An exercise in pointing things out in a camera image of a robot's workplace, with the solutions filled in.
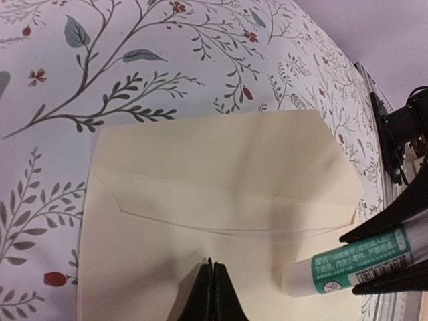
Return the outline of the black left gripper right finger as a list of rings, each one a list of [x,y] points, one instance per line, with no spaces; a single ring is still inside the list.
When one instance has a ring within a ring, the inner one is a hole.
[[[214,321],[248,321],[224,264],[214,264],[213,281]]]

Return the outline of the front aluminium rail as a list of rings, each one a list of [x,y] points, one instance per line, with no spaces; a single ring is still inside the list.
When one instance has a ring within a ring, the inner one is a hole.
[[[405,190],[376,217],[363,223],[369,234],[397,227],[399,223],[422,215],[427,217],[427,159],[412,181],[408,181],[402,165],[406,144],[427,138],[427,87],[413,89],[405,105],[387,112],[387,103],[379,98],[380,91],[361,63],[356,63],[368,87],[374,112],[383,170],[387,174],[387,187],[396,183]],[[427,290],[427,258],[403,270],[370,281],[357,287],[357,294],[377,297],[377,320],[403,320],[406,315],[419,317],[422,293]]]

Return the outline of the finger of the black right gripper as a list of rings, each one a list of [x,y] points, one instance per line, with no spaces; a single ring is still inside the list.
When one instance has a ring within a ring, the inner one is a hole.
[[[428,290],[427,260],[411,267],[359,284],[352,289],[354,295],[390,294],[397,292],[426,292]]]
[[[382,212],[340,237],[354,243],[390,230],[427,210],[427,165],[420,168],[410,185]]]

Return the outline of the green white glue stick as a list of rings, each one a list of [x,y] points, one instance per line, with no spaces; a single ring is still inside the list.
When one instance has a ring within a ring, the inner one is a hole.
[[[289,265],[282,289],[293,298],[329,294],[378,280],[427,259],[427,212],[384,233]]]

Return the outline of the cream envelope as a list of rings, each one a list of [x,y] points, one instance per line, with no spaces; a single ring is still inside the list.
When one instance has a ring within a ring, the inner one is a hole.
[[[250,320],[356,320],[345,290],[291,298],[295,261],[338,245],[364,189],[313,110],[105,128],[80,239],[79,320],[175,320],[198,269],[227,267]]]

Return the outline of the floral patterned table mat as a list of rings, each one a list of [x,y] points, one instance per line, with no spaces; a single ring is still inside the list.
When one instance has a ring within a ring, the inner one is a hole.
[[[384,206],[364,80],[295,1],[1,2],[1,319],[75,320],[78,240],[107,126],[313,109]]]

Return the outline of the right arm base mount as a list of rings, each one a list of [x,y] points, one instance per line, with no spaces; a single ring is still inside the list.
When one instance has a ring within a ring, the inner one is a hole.
[[[393,183],[408,185],[402,168],[405,145],[420,137],[427,137],[427,86],[415,88],[405,105],[391,113],[386,112],[384,102],[375,92],[370,102],[379,138],[384,170]]]

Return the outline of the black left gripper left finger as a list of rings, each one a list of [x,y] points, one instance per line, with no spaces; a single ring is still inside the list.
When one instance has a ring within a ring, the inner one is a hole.
[[[178,321],[213,319],[213,262],[211,258],[198,271]]]

